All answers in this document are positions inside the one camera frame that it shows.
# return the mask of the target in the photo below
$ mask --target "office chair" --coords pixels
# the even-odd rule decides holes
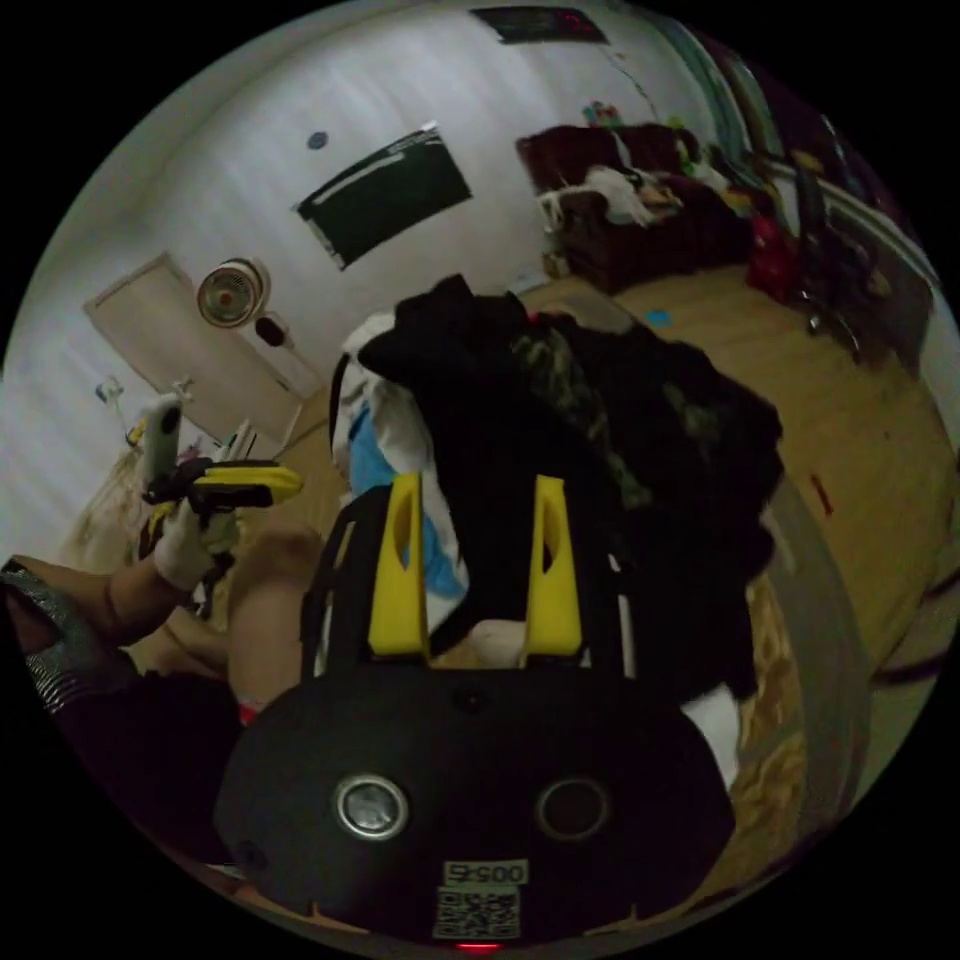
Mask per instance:
[[[862,334],[849,316],[873,302],[869,283],[876,255],[847,241],[830,224],[826,201],[816,175],[797,164],[797,209],[800,241],[797,250],[797,296],[811,313],[811,335],[830,326],[841,333],[855,363],[862,358]]]

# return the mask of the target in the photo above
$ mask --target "digital clock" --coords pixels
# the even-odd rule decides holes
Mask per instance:
[[[609,42],[585,13],[570,7],[485,7],[470,12],[494,30],[501,43]]]

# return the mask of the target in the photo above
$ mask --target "red bag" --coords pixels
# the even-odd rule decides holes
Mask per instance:
[[[796,280],[796,254],[773,217],[755,216],[747,283],[786,303]]]

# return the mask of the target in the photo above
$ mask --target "qr code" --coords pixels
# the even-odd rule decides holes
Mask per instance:
[[[437,923],[438,940],[509,939],[520,936],[520,891],[516,887],[497,890],[463,890],[440,887]]]

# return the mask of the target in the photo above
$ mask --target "knee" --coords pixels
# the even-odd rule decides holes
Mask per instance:
[[[251,549],[277,562],[316,564],[323,552],[323,537],[305,523],[273,519],[257,531]]]

